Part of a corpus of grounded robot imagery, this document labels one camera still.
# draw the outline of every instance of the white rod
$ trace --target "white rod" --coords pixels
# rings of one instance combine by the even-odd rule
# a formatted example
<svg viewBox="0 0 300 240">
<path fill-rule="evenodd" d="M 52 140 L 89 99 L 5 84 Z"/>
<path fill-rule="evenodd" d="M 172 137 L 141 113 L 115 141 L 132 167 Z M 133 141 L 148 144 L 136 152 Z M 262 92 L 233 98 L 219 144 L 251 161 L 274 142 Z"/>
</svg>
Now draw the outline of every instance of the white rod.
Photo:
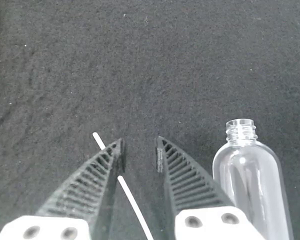
<svg viewBox="0 0 300 240">
<path fill-rule="evenodd" d="M 96 143 L 99 145 L 99 148 L 101 150 L 105 149 L 106 148 L 106 145 L 104 144 L 104 142 L 102 141 L 101 137 L 99 136 L 99 134 L 97 132 L 94 132 L 92 133 Z M 142 215 L 141 211 L 140 211 L 140 208 L 138 207 L 138 204 L 134 198 L 134 196 L 132 195 L 125 179 L 123 176 L 118 176 L 118 181 L 126 195 L 126 197 L 128 198 L 131 206 L 132 206 L 132 209 L 134 210 L 134 213 L 136 215 L 136 217 L 138 218 L 140 224 L 141 224 L 141 227 L 144 231 L 144 234 L 146 236 L 146 239 L 147 240 L 154 240 L 154 237 L 152 236 L 151 232 L 150 232 L 150 229 L 147 225 L 147 222 L 144 218 L 144 216 Z"/>
</svg>

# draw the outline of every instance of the bottle neck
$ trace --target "bottle neck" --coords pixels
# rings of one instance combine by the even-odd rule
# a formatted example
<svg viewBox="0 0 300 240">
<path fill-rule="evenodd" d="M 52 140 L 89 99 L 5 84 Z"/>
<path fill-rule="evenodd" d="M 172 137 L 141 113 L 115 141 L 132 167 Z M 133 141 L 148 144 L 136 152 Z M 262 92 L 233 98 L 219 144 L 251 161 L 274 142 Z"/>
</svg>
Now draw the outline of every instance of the bottle neck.
<svg viewBox="0 0 300 240">
<path fill-rule="evenodd" d="M 257 140 L 256 126 L 251 119 L 240 118 L 226 123 L 226 140 L 230 144 L 249 144 Z"/>
</svg>

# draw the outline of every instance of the screw hole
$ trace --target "screw hole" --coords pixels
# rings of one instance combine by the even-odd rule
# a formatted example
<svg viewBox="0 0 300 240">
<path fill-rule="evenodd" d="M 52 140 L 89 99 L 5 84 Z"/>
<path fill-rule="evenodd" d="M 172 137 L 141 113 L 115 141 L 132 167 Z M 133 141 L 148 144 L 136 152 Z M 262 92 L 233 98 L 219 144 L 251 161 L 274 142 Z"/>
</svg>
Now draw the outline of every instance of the screw hole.
<svg viewBox="0 0 300 240">
<path fill-rule="evenodd" d="M 61 234 L 63 240 L 74 240 L 78 235 L 78 230 L 75 227 L 67 227 Z"/>
<path fill-rule="evenodd" d="M 202 222 L 196 216 L 188 216 L 185 219 L 185 225 L 189 228 L 200 228 L 202 227 Z"/>
<path fill-rule="evenodd" d="M 221 219 L 225 224 L 238 224 L 240 222 L 237 216 L 232 213 L 223 214 Z"/>
<path fill-rule="evenodd" d="M 24 239 L 33 239 L 35 238 L 40 231 L 39 226 L 31 226 L 29 227 L 23 234 Z"/>
</svg>

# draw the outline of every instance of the dark gray carpet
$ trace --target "dark gray carpet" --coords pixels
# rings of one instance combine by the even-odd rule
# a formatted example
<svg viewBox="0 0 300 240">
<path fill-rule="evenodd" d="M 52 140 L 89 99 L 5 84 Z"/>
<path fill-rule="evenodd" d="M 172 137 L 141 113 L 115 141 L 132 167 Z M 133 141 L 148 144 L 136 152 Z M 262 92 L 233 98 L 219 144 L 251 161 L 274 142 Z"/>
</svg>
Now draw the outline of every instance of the dark gray carpet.
<svg viewBox="0 0 300 240">
<path fill-rule="evenodd" d="M 225 123 L 281 159 L 300 240 L 300 0 L 0 0 L 0 229 L 106 144 L 163 240 L 154 138 L 211 172 Z M 120 186 L 111 240 L 145 239 Z"/>
</svg>

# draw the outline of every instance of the clear plastic bottle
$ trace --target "clear plastic bottle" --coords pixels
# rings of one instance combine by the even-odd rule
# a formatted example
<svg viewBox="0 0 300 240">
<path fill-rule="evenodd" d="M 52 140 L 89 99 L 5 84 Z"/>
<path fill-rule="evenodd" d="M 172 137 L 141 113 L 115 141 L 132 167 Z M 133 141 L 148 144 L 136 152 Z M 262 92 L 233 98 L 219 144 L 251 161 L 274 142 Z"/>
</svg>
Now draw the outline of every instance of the clear plastic bottle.
<svg viewBox="0 0 300 240">
<path fill-rule="evenodd" d="M 227 143 L 213 159 L 213 178 L 266 240 L 292 240 L 280 162 L 257 141 L 255 129 L 251 119 L 226 123 Z"/>
</svg>

